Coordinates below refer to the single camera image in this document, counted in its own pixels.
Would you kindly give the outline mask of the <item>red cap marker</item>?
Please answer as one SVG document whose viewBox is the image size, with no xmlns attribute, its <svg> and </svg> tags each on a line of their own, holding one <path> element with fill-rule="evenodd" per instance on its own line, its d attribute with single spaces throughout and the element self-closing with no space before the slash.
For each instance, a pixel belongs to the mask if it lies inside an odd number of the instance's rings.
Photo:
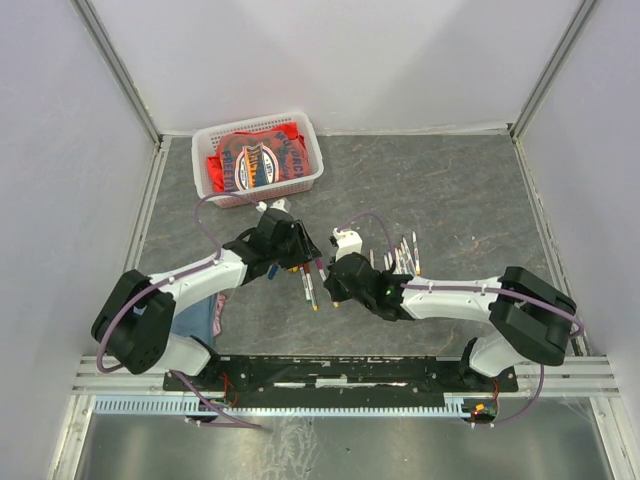
<svg viewBox="0 0 640 480">
<path fill-rule="evenodd" d="M 401 248 L 402 248 L 403 258 L 404 258 L 404 262 L 405 262 L 408 273 L 411 275 L 415 275 L 416 274 L 415 266 L 414 266 L 411 252 L 405 237 L 402 237 Z"/>
</svg>

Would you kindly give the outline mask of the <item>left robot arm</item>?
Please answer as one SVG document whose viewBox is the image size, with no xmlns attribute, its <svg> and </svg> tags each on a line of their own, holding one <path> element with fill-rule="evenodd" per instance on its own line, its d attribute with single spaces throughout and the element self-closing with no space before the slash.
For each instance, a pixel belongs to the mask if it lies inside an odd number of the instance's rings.
<svg viewBox="0 0 640 480">
<path fill-rule="evenodd" d="M 199 390 L 215 387 L 221 368 L 213 349 L 194 336 L 171 331 L 176 315 L 224 290 L 321 257 L 304 224 L 270 207 L 258 224 L 224 243 L 215 254 L 164 274 L 133 269 L 117 281 L 91 328 L 102 373 L 121 368 L 138 375 L 153 367 L 185 374 Z"/>
</svg>

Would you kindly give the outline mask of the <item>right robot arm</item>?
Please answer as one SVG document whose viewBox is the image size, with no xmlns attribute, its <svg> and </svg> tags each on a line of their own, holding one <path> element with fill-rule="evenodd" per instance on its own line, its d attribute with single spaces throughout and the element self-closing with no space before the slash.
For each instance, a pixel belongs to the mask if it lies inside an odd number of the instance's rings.
<svg viewBox="0 0 640 480">
<path fill-rule="evenodd" d="M 492 326 L 468 343 L 457 367 L 459 382 L 472 391 L 525 361 L 562 365 L 570 340 L 582 332 L 576 303 L 522 267 L 481 280 L 428 280 L 376 270 L 350 253 L 330 264 L 324 287 L 332 300 L 354 300 L 390 322 L 446 318 Z"/>
</svg>

